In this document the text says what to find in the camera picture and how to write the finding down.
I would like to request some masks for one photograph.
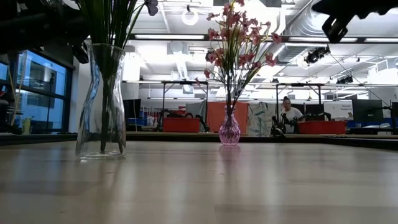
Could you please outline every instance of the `pink glass vase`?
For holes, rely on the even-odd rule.
[[[239,138],[241,137],[241,128],[239,127],[238,122],[235,119],[235,108],[232,111],[231,115],[227,113],[227,106],[225,109],[225,118],[221,124],[220,130],[218,131],[218,135],[220,137],[221,143],[225,146],[235,146],[239,142]]]

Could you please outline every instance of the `wooden table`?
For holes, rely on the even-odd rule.
[[[398,223],[398,154],[326,144],[1,146],[0,223]]]

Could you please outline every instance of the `red bin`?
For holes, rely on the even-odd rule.
[[[200,132],[200,120],[198,118],[163,118],[164,132]]]
[[[345,121],[306,121],[298,123],[300,134],[345,134]]]

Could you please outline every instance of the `white shirt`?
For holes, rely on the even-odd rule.
[[[286,111],[285,109],[283,109],[280,114],[279,114],[279,122],[282,122],[282,114],[286,114],[286,118],[288,120],[291,120],[293,118],[301,118],[303,116],[303,114],[301,113],[301,111],[297,108],[291,107],[290,110]],[[293,133],[294,132],[294,126],[290,126],[288,124],[286,124],[286,133]]]

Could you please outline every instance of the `clear glass vase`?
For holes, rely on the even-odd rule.
[[[126,153],[121,94],[125,52],[109,44],[89,46],[91,83],[80,116],[75,154],[80,159],[119,159]]]
[[[225,146],[237,145],[239,138],[241,137],[241,128],[239,127],[234,115],[235,109],[236,108],[228,112],[227,106],[224,107],[225,118],[221,124],[220,130],[218,131],[218,135],[221,143]]]

